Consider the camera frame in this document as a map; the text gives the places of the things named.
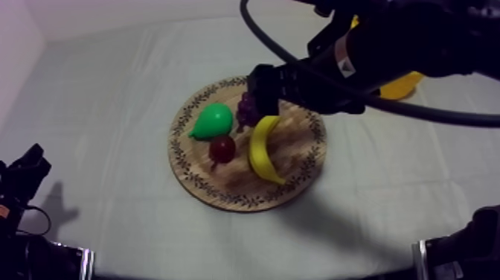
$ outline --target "yellow banana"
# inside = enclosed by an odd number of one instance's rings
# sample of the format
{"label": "yellow banana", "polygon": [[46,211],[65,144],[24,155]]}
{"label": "yellow banana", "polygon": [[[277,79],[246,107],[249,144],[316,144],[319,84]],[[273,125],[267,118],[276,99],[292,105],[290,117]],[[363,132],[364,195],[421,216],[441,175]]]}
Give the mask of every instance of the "yellow banana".
{"label": "yellow banana", "polygon": [[266,149],[267,136],[279,120],[277,115],[267,115],[259,121],[250,138],[249,158],[252,168],[260,178],[284,185],[285,179],[276,174]]}

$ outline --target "black cable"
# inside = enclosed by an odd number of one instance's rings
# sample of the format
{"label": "black cable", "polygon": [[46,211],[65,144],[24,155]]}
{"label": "black cable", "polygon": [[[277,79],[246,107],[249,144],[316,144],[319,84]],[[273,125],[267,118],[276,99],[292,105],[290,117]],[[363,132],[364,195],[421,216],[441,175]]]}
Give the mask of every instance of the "black cable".
{"label": "black cable", "polygon": [[45,212],[45,210],[41,209],[40,207],[36,207],[36,206],[26,206],[25,210],[28,210],[28,211],[29,210],[37,210],[38,212],[42,213],[45,216],[45,218],[47,219],[47,229],[42,233],[31,233],[31,232],[27,232],[27,231],[22,230],[22,229],[18,229],[17,232],[21,232],[21,233],[24,233],[26,235],[42,236],[42,235],[46,235],[48,232],[51,231],[52,220],[48,216],[47,212]]}
{"label": "black cable", "polygon": [[296,57],[291,55],[283,47],[277,44],[255,23],[250,16],[247,4],[249,0],[241,0],[240,12],[246,25],[251,32],[273,53],[280,57],[284,62],[291,63],[299,67],[301,70],[313,74],[325,83],[332,86],[334,90],[339,91],[346,98],[351,98],[362,102],[367,106],[379,109],[385,112],[391,112],[406,117],[419,118],[425,121],[433,121],[442,124],[455,124],[469,127],[500,127],[500,115],[475,114],[470,112],[457,112],[443,109],[429,108],[413,104],[400,103],[396,101],[387,101],[372,95],[366,95],[362,92],[357,92],[348,88],[328,76],[315,70],[313,67],[302,63]]}

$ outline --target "white tablecloth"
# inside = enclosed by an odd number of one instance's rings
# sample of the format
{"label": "white tablecloth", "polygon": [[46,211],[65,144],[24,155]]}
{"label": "white tablecloth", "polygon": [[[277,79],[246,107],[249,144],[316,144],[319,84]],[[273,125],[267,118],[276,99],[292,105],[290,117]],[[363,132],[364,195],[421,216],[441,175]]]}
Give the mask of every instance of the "white tablecloth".
{"label": "white tablecloth", "polygon": [[[262,16],[298,56],[327,22]],[[163,22],[51,43],[0,132],[0,159],[33,143],[53,165],[33,204],[49,238],[97,252],[97,271],[149,279],[336,279],[407,266],[410,244],[500,203],[500,133],[369,109],[325,116],[324,171],[288,206],[219,211],[167,158],[170,123],[203,86],[279,63],[237,17]],[[426,78],[409,102],[500,112],[499,83]],[[41,229],[42,217],[23,225]]]}

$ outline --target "wooden plate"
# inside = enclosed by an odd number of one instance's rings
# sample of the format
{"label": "wooden plate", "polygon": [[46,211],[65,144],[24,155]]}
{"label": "wooden plate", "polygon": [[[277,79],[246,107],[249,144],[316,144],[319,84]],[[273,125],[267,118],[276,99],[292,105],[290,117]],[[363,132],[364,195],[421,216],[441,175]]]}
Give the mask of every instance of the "wooden plate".
{"label": "wooden plate", "polygon": [[262,211],[298,196],[319,175],[326,153],[326,132],[321,116],[280,101],[281,119],[268,137],[267,150],[276,170],[286,179],[277,185],[258,177],[248,161],[253,128],[237,133],[234,119],[231,137],[236,158],[211,171],[209,143],[188,137],[206,105],[220,102],[236,115],[237,103],[246,91],[246,78],[233,77],[200,90],[179,110],[170,128],[169,160],[181,185],[210,206],[229,211]]}

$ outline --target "yellow object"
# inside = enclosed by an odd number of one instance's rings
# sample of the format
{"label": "yellow object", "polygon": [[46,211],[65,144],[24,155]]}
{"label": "yellow object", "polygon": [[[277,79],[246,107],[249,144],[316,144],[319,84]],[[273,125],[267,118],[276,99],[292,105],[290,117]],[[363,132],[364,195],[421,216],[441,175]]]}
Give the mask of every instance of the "yellow object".
{"label": "yellow object", "polygon": [[[355,16],[350,27],[354,28],[359,24],[358,17]],[[415,86],[424,78],[425,76],[419,72],[413,71],[404,77],[401,77],[392,83],[388,83],[382,88],[380,88],[380,97],[390,100],[399,100],[408,97]]]}
{"label": "yellow object", "polygon": [[276,174],[266,148],[267,136],[279,120],[277,115],[267,115],[259,121],[250,138],[249,159],[251,167],[260,178],[284,185],[286,181]]}

